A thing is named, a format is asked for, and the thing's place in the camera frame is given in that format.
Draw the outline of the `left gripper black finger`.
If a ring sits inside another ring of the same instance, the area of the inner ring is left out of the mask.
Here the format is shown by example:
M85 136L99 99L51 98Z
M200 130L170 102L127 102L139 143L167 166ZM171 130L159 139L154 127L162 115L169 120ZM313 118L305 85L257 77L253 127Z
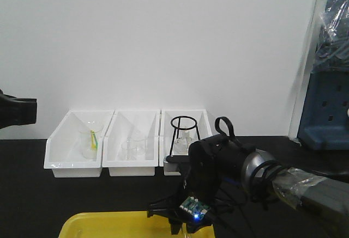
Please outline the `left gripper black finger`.
M1 90L1 129L37 122L37 99L18 98Z

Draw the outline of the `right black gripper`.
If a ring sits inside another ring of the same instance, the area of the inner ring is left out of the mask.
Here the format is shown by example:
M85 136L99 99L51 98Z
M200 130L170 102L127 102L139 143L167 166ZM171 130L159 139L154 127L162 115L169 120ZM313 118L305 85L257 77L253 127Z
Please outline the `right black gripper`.
M183 183L174 194L148 204L147 217L167 218L171 234L179 234L184 224L189 234L211 226L215 214L210 211L198 216L190 214L180 208L182 202L193 196L201 202L211 203L222 178L240 182L243 164L253 151L251 144L242 144L226 136L211 136L190 144L186 156L167 156L167 162L184 168Z

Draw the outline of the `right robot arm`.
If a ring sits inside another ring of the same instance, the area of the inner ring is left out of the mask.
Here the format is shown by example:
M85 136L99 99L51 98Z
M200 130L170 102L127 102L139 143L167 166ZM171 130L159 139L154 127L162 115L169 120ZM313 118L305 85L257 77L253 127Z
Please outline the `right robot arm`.
M330 237L348 237L348 184L285 166L268 152L215 135L189 147L189 168L175 194L153 202L148 216L169 220L177 234L182 224L195 233L222 223L216 194L224 178L235 181L250 201L263 207L280 200L313 217Z

